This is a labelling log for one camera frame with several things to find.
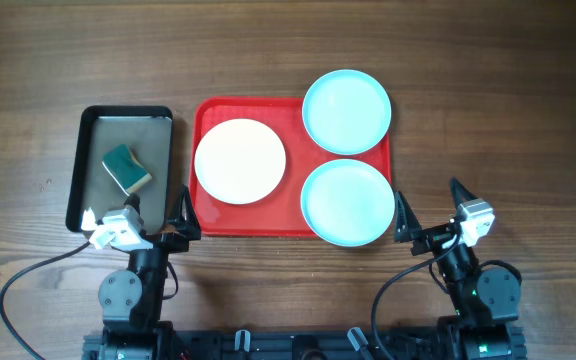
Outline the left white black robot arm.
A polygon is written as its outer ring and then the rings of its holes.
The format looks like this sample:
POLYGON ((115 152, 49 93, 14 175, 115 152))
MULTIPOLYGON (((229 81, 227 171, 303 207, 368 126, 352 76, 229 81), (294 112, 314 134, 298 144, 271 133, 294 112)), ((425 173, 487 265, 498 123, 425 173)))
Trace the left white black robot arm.
POLYGON ((147 234, 140 216, 140 198, 128 196, 121 209, 109 211, 98 222, 91 240, 129 255, 128 266, 108 275, 98 299, 103 310, 100 338, 85 341, 82 358, 183 359, 184 345, 170 322, 160 319, 165 281, 175 277, 169 256, 189 250, 201 238, 190 192, 183 186, 177 208, 160 234, 147 234))

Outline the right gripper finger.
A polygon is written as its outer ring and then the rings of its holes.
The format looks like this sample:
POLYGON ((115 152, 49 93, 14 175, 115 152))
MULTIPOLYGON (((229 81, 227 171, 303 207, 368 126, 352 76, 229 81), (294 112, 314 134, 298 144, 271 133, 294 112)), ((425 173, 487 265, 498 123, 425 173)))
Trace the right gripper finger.
POLYGON ((404 235, 422 230, 412 208, 401 191, 395 193, 396 221, 395 234, 404 235))
POLYGON ((456 177, 450 180, 450 192, 456 209, 460 206, 469 206, 472 201, 478 199, 456 177))

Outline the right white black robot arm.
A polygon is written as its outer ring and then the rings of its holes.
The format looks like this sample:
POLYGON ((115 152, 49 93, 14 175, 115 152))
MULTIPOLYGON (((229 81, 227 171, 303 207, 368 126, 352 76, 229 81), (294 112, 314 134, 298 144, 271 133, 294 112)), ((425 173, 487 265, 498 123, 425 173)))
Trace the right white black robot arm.
POLYGON ((389 331, 386 346, 398 359, 519 360, 527 357, 519 318, 522 276, 501 260, 480 262, 474 253, 495 220, 493 208, 450 181, 456 214, 424 229, 404 195, 395 194, 395 240, 410 242, 414 256, 430 253, 438 272, 433 279, 449 295, 455 314, 430 327, 389 331))

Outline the green yellow sponge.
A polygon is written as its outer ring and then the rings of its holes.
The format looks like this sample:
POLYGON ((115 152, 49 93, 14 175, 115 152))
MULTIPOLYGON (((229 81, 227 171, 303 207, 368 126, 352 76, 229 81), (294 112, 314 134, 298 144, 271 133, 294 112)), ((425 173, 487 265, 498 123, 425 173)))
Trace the green yellow sponge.
POLYGON ((152 180, 152 175, 126 144, 106 153, 102 158, 102 165, 126 195, 137 192, 152 180))

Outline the white round plate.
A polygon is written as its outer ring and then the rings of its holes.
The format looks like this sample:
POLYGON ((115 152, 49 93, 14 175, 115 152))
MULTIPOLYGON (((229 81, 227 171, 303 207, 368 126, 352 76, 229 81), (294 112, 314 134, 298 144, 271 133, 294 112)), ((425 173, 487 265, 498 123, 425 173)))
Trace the white round plate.
POLYGON ((213 198, 233 205, 257 202, 283 178, 286 150, 267 125, 239 118, 222 122, 200 140, 194 170, 213 198))

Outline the light blue plate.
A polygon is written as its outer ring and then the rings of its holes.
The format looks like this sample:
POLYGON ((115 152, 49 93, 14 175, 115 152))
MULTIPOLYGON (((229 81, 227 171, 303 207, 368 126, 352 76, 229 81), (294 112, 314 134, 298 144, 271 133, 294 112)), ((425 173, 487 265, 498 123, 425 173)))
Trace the light blue plate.
POLYGON ((332 160, 313 170, 302 187, 300 207, 318 237, 341 247, 377 240, 395 213, 389 181, 376 168, 354 159, 332 160))
POLYGON ((322 75, 307 90, 302 104, 306 132, 321 148, 338 155, 357 155, 386 135, 392 105, 384 87, 353 69, 322 75))

